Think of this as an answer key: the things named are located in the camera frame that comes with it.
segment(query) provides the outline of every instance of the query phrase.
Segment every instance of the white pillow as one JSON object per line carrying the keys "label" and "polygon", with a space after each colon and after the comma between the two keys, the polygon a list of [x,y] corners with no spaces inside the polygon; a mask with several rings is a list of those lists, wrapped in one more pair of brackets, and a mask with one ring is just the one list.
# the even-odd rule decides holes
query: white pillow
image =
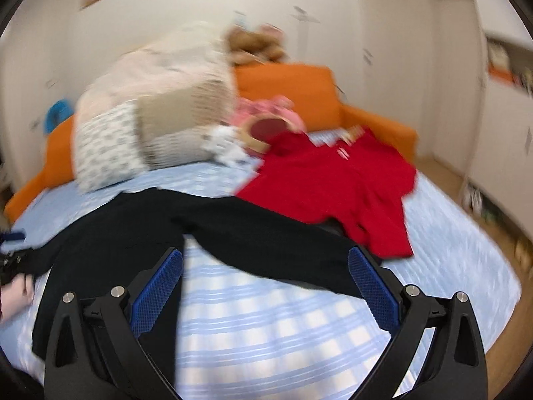
{"label": "white pillow", "polygon": [[82,193],[148,171],[139,146],[137,101],[125,102],[76,130],[76,182]]}
{"label": "white pillow", "polygon": [[213,154],[203,148],[206,127],[184,129],[162,135],[145,143],[144,152],[150,167],[167,168],[212,159]]}

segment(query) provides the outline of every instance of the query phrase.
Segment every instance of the metal screw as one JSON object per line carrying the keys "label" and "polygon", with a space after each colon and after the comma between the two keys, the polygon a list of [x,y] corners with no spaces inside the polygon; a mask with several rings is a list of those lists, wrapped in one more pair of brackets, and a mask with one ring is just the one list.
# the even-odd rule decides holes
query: metal screw
{"label": "metal screw", "polygon": [[457,299],[459,299],[459,301],[461,302],[466,302],[468,301],[468,295],[465,293],[465,292],[457,292],[457,294],[455,295],[457,297]]}
{"label": "metal screw", "polygon": [[111,289],[111,296],[113,298],[120,298],[126,290],[122,286],[115,286]]}
{"label": "metal screw", "polygon": [[409,296],[418,296],[420,295],[420,289],[417,286],[409,285],[405,288],[405,291]]}
{"label": "metal screw", "polygon": [[70,302],[74,301],[74,293],[68,292],[63,295],[63,302],[65,304],[68,304]]}

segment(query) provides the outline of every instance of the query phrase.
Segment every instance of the teddy bear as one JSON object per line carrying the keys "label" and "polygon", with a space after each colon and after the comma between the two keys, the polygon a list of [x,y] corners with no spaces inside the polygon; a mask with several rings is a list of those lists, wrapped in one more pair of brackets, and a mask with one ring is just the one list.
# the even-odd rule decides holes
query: teddy bear
{"label": "teddy bear", "polygon": [[257,31],[247,31],[235,25],[227,35],[230,62],[235,66],[278,62],[286,55],[282,41],[283,32],[273,25],[261,25]]}
{"label": "teddy bear", "polygon": [[228,124],[241,127],[252,116],[273,114],[289,121],[297,130],[305,132],[305,123],[292,110],[293,106],[294,103],[285,96],[276,96],[272,100],[259,100],[255,102],[241,97],[239,98],[237,109],[228,119]]}

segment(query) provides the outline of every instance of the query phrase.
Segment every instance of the blue gripper pad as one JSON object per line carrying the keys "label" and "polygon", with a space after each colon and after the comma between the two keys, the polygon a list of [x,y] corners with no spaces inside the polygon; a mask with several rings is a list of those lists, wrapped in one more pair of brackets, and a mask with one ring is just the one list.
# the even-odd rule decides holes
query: blue gripper pad
{"label": "blue gripper pad", "polygon": [[172,251],[131,307],[130,327],[135,338],[150,332],[183,274],[183,256]]}
{"label": "blue gripper pad", "polygon": [[0,237],[4,240],[26,240],[26,233],[23,231],[9,231],[7,233],[0,233]]}
{"label": "blue gripper pad", "polygon": [[394,335],[400,327],[398,301],[358,247],[348,254],[348,270],[378,326]]}

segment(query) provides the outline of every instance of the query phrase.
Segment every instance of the pink stuffed toy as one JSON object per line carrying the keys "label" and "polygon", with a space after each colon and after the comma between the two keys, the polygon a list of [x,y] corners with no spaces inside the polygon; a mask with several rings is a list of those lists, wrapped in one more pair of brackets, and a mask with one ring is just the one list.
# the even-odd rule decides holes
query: pink stuffed toy
{"label": "pink stuffed toy", "polygon": [[291,108],[294,103],[285,96],[276,96],[272,100],[250,101],[241,97],[235,113],[229,118],[231,126],[242,126],[251,116],[274,114],[292,123],[298,130],[305,132],[305,123]]}

